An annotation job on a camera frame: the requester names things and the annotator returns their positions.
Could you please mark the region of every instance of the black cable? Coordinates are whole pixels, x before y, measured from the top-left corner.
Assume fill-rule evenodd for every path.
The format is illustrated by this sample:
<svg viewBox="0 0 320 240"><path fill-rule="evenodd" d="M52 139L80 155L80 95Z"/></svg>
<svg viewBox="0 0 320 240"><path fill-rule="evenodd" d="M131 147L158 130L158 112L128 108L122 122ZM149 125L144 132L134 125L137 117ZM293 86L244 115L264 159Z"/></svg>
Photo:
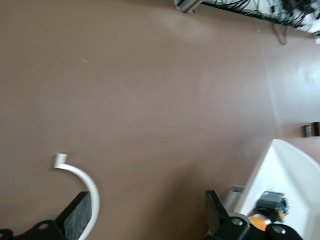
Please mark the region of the black cable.
<svg viewBox="0 0 320 240"><path fill-rule="evenodd" d="M242 0L242 1L240 1L240 2L239 2L240 4L239 4L239 5L236 5L236 6L233 6L233 7L231 8L231 11L235 11L236 9L242 7L244 4L250 3L250 1L251 1L251 0Z"/></svg>
<svg viewBox="0 0 320 240"><path fill-rule="evenodd" d="M279 22L279 24L284 25L284 26L288 26L290 23L290 18L292 16L290 15L289 12L281 13L281 15L283 15L283 14L285 14L285 17L281 22Z"/></svg>
<svg viewBox="0 0 320 240"><path fill-rule="evenodd" d="M247 14L245 14L245 16L247 16L247 15L249 15L249 14L252 14L252 13L260 13L261 18L262 18L262 19L264 18L262 12L260 12L259 10L254 10L254 11L248 12Z"/></svg>
<svg viewBox="0 0 320 240"><path fill-rule="evenodd" d="M302 12L296 19L294 19L292 21L292 27L293 28L298 28L300 26L300 24L304 21L306 15L304 15L305 13Z"/></svg>
<svg viewBox="0 0 320 240"><path fill-rule="evenodd" d="M242 1L242 4L240 4L237 7L233 7L231 10L233 10L235 13L240 13L250 4L250 1L251 0L244 0L244 1Z"/></svg>
<svg viewBox="0 0 320 240"><path fill-rule="evenodd" d="M216 8L221 8L221 7L226 7L226 6L231 6L231 5L235 5L235 4L239 4L239 3L241 3L241 2L243 2L244 0L239 0L239 1L236 1L236 2L231 2L231 3L227 3L227 4L219 4L219 5L217 5L217 1L215 1L215 4L214 4L214 6L216 7Z"/></svg>
<svg viewBox="0 0 320 240"><path fill-rule="evenodd" d="M276 38L278 39L279 43L280 43L282 46L285 46L285 45L288 44L288 37L287 37L288 27L285 27L285 29L284 29L283 39L281 38L281 36L279 35L278 31L276 30L276 24L275 24L275 23L272 24L272 30L273 30Z"/></svg>

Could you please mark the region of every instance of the small black object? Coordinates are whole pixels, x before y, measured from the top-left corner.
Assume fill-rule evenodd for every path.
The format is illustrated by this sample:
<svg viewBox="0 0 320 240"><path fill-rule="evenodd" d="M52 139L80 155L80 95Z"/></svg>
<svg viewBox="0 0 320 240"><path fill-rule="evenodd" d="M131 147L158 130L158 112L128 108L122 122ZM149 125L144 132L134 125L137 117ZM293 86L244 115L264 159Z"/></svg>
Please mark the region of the small black object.
<svg viewBox="0 0 320 240"><path fill-rule="evenodd" d="M284 193L265 191L255 205L255 214L265 216L272 223L283 222L289 208Z"/></svg>
<svg viewBox="0 0 320 240"><path fill-rule="evenodd" d="M311 125L305 125L303 126L303 133L305 138L311 138L312 137L312 126Z"/></svg>
<svg viewBox="0 0 320 240"><path fill-rule="evenodd" d="M320 136L320 122L314 122L313 124L313 134L317 137Z"/></svg>

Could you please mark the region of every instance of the white curved tube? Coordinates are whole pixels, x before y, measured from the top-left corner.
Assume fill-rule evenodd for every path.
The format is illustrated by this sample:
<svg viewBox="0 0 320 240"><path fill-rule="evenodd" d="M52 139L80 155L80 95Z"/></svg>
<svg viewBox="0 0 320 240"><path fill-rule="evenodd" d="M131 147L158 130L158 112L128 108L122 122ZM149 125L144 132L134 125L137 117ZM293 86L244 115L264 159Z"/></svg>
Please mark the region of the white curved tube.
<svg viewBox="0 0 320 240"><path fill-rule="evenodd" d="M79 178L81 178L81 180L85 183L91 195L91 210L92 210L91 220L89 221L82 235L78 239L78 240L85 240L91 233L92 229L94 229L96 222L98 220L98 215L100 211L100 195L99 195L97 185L88 174L86 174L84 171L80 170L79 168L66 164L67 156L68 155L61 154L61 153L57 154L54 167L56 169L63 169L63 170L69 171L77 175Z"/></svg>

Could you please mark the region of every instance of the screw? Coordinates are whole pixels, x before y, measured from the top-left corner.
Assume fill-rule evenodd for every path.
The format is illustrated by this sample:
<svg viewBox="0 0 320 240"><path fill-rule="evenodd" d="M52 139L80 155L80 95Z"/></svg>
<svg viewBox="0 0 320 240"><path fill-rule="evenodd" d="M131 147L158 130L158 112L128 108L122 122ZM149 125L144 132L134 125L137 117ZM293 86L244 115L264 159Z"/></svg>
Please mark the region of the screw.
<svg viewBox="0 0 320 240"><path fill-rule="evenodd" d="M239 218L233 218L232 223L237 226L242 226L244 223Z"/></svg>
<svg viewBox="0 0 320 240"><path fill-rule="evenodd" d="M272 226L272 228L277 234L286 234L286 230L281 226Z"/></svg>
<svg viewBox="0 0 320 240"><path fill-rule="evenodd" d="M42 224L41 226L39 226L39 230L45 230L45 229L47 229L48 227L49 227L49 224L44 223L44 224Z"/></svg>

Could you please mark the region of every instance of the orange part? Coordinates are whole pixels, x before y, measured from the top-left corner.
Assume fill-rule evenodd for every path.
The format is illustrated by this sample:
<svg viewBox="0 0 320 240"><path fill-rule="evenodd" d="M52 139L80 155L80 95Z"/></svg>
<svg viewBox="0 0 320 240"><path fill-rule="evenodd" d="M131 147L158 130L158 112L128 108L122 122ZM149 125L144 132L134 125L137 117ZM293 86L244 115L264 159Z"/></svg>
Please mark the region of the orange part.
<svg viewBox="0 0 320 240"><path fill-rule="evenodd" d="M253 226L255 226L257 229L264 232L266 231L268 225L266 224L265 220L256 216L250 216L249 219L251 220Z"/></svg>

